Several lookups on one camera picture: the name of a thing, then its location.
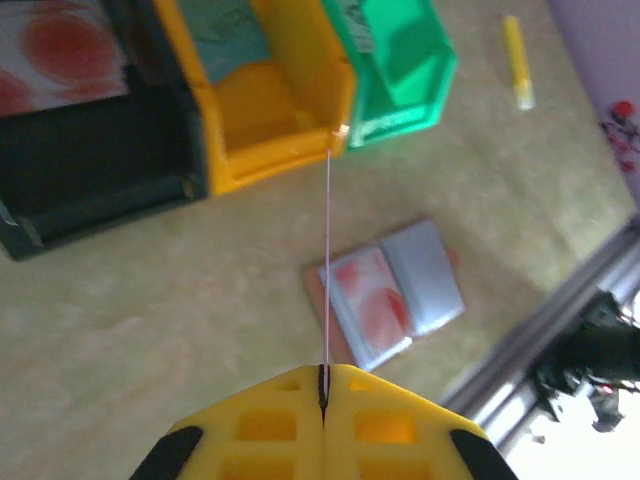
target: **yellow plastic part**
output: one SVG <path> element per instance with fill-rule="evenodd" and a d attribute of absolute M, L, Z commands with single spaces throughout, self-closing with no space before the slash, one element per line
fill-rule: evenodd
<path fill-rule="evenodd" d="M 520 22 L 516 17 L 512 15 L 505 17 L 504 34 L 509 60 L 511 61 L 513 88 L 515 89 L 518 108 L 530 110 L 535 107 L 533 84 L 531 83 L 531 73 L 529 72 L 529 62 L 524 48 Z"/>
<path fill-rule="evenodd" d="M 356 77 L 320 0 L 251 0 L 272 58 L 210 84 L 176 0 L 155 9 L 198 103 L 216 194 L 344 152 Z"/>
<path fill-rule="evenodd" d="M 291 370 L 177 423 L 203 429 L 179 480 L 471 480 L 449 437 L 474 423 L 350 365 Z"/>

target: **yellow glue stick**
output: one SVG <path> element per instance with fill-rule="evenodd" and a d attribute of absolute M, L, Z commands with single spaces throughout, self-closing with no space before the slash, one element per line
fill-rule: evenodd
<path fill-rule="evenodd" d="M 515 89 L 518 108 L 520 110 L 530 110 L 535 107 L 536 102 L 533 96 L 529 62 L 524 49 L 520 22 L 513 15 L 509 15 L 504 19 L 504 35 L 507 41 L 509 60 L 511 61 L 513 88 Z"/>

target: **green plastic bin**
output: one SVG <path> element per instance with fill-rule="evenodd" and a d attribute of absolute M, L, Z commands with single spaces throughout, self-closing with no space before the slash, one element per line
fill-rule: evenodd
<path fill-rule="evenodd" d="M 438 123 L 457 56 L 428 0 L 322 0 L 358 77 L 349 148 Z"/>

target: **string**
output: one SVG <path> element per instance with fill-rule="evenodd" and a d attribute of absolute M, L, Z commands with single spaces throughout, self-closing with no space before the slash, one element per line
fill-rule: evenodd
<path fill-rule="evenodd" d="M 329 283 L 331 275 L 329 274 L 329 228 L 331 223 L 331 149 L 327 149 L 327 182 L 326 182 L 326 197 L 325 197 L 325 226 L 324 226 L 324 272 L 325 272 L 325 285 L 324 285 L 324 395 L 328 398 L 329 395 Z"/>

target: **floor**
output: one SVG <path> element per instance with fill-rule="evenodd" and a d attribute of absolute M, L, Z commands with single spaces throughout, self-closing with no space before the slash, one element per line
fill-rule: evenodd
<path fill-rule="evenodd" d="M 335 252 L 428 216 L 460 256 L 467 313 L 376 372 L 430 399 L 633 211 L 544 1 L 434 3 L 460 57 L 441 124 L 336 160 L 332 200 Z M 515 107 L 504 13 L 529 39 L 531 112 Z M 301 274 L 323 254 L 323 175 L 0 257 L 6 475 L 126 478 L 176 420 L 318 363 Z"/>

